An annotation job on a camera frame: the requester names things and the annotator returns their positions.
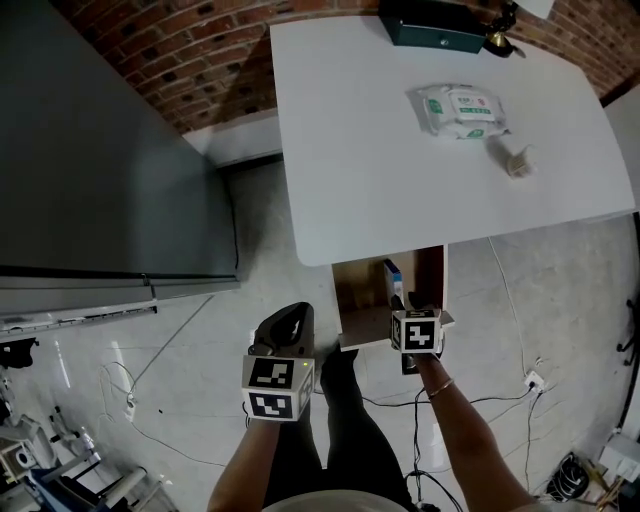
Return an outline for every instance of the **white wall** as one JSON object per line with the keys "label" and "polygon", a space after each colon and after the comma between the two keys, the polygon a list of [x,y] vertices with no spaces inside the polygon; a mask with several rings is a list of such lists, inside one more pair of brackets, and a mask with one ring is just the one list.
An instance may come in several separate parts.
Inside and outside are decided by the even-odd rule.
{"label": "white wall", "polygon": [[640,205],[640,86],[605,108],[629,171],[631,188]]}
{"label": "white wall", "polygon": [[187,133],[184,138],[218,167],[282,152],[276,109],[208,126]]}

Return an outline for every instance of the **wrist bracelet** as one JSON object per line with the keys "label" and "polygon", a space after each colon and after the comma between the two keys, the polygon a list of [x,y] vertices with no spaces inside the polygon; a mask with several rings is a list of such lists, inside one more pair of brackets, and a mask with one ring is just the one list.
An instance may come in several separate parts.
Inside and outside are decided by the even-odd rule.
{"label": "wrist bracelet", "polygon": [[447,389],[449,386],[451,386],[451,384],[453,384],[453,382],[454,382],[453,379],[449,379],[442,386],[440,386],[438,389],[436,389],[433,393],[431,393],[430,395],[427,395],[429,397],[429,400],[433,400],[434,396],[436,396],[441,391],[444,391],[445,389]]}

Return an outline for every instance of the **wet wipes package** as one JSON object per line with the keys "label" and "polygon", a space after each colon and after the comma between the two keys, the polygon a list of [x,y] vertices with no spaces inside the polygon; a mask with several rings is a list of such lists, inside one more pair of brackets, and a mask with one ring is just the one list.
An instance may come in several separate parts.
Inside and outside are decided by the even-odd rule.
{"label": "wet wipes package", "polygon": [[486,139],[508,132],[500,99],[479,87],[439,84],[418,89],[429,121],[437,136],[455,139]]}

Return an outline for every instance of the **person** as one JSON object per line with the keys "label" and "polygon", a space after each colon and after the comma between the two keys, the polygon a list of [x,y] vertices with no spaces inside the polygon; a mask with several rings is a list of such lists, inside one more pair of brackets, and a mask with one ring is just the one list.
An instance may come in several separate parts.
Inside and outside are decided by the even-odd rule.
{"label": "person", "polygon": [[[252,420],[220,476],[208,512],[416,511],[398,460],[364,408],[353,361],[336,349],[322,366],[330,449],[323,470],[310,406],[296,423]],[[489,428],[439,359],[415,357],[470,512],[540,512],[502,459]]]}

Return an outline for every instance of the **brick wall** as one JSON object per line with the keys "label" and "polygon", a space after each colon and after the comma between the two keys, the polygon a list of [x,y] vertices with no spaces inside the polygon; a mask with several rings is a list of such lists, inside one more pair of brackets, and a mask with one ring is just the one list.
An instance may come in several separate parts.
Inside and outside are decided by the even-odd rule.
{"label": "brick wall", "polygon": [[[377,0],[51,0],[95,49],[181,132],[276,106],[269,26],[375,14]],[[455,0],[485,22],[499,0]],[[514,38],[580,66],[599,96],[640,71],[640,15],[629,0],[556,0],[549,20],[524,11]]]}

